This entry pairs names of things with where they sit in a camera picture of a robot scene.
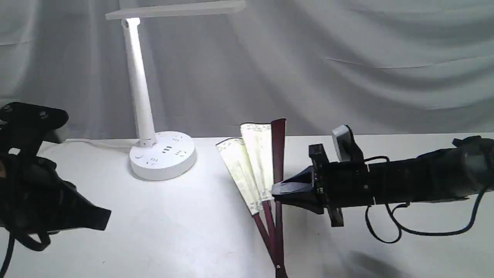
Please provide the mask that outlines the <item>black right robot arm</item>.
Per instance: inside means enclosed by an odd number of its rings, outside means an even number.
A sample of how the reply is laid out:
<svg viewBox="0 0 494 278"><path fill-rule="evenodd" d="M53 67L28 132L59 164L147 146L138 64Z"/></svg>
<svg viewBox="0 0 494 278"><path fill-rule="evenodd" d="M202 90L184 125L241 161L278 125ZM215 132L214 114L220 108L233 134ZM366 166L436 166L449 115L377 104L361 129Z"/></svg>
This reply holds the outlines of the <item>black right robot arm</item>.
<svg viewBox="0 0 494 278"><path fill-rule="evenodd" d="M355 139L337 139L341 162L330 162L322 144L309 146L311 166L274 184L277 202L316 214L328 211L331 225L344 225L342 208L386 203L450 202L493 191L493 140L454 139L454 148L387 162L365 159Z"/></svg>

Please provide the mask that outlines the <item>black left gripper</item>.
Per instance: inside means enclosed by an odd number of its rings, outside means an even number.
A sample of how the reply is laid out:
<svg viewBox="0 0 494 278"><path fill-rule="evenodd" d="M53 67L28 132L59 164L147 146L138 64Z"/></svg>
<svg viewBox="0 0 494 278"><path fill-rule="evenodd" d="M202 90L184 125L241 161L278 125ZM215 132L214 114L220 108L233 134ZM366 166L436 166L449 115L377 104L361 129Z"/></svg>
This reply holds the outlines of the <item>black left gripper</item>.
<svg viewBox="0 0 494 278"><path fill-rule="evenodd" d="M56 234L76 228L104 231L112 211L98 207L61 178L57 164L42 156L44 143L67 140L69 115L62 109L24 102L1 108L1 201L23 232Z"/></svg>

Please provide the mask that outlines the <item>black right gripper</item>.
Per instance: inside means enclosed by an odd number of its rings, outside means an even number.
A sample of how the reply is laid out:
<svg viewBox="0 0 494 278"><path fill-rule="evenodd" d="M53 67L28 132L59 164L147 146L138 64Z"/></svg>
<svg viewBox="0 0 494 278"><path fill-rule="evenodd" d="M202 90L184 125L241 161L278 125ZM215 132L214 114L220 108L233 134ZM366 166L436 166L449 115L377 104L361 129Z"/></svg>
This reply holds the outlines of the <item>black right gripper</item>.
<svg viewBox="0 0 494 278"><path fill-rule="evenodd" d="M275 183L271 193L276 201L322 215L328 210L332 227L344 226L342 209L374 204L371 186L366 183L369 170L363 161L330 162L323 144L309 146L313 167ZM310 192L316 186L316 195Z"/></svg>

